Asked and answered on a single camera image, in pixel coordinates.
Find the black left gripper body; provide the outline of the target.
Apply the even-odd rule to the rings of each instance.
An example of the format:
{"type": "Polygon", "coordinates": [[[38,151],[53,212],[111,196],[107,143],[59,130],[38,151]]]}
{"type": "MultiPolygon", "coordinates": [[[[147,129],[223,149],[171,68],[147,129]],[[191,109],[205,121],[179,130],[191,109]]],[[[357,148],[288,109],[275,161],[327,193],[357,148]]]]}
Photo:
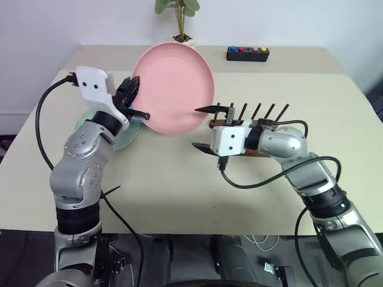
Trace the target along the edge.
{"type": "Polygon", "coordinates": [[[139,86],[139,76],[125,78],[118,86],[113,96],[113,104],[123,115],[135,115],[134,109],[131,106],[137,97],[139,86]]]}

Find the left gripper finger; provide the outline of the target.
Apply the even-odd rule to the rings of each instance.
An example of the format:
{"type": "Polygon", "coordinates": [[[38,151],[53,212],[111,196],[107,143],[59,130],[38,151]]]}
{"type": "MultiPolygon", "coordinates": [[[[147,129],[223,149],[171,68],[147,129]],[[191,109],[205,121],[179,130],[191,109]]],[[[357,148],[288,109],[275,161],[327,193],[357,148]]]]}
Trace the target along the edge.
{"type": "Polygon", "coordinates": [[[135,118],[140,118],[140,119],[144,119],[144,120],[150,119],[150,114],[148,112],[142,112],[142,111],[138,111],[138,110],[131,109],[131,108],[127,109],[127,116],[129,118],[135,117],[135,118]]]}

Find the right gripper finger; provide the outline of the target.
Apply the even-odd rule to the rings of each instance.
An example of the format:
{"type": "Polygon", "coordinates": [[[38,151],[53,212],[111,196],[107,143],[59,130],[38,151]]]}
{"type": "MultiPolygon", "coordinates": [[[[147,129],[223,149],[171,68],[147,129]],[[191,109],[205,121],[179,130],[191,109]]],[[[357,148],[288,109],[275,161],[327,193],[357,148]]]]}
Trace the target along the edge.
{"type": "Polygon", "coordinates": [[[214,155],[214,151],[210,148],[210,145],[209,144],[205,144],[205,143],[196,143],[196,142],[193,142],[192,145],[198,149],[199,151],[202,151],[204,152],[205,154],[210,154],[210,155],[214,155]]]}
{"type": "Polygon", "coordinates": [[[220,106],[220,105],[210,105],[210,106],[205,106],[201,108],[196,108],[196,112],[203,112],[206,114],[216,114],[216,113],[228,113],[228,107],[227,106],[220,106]]]}

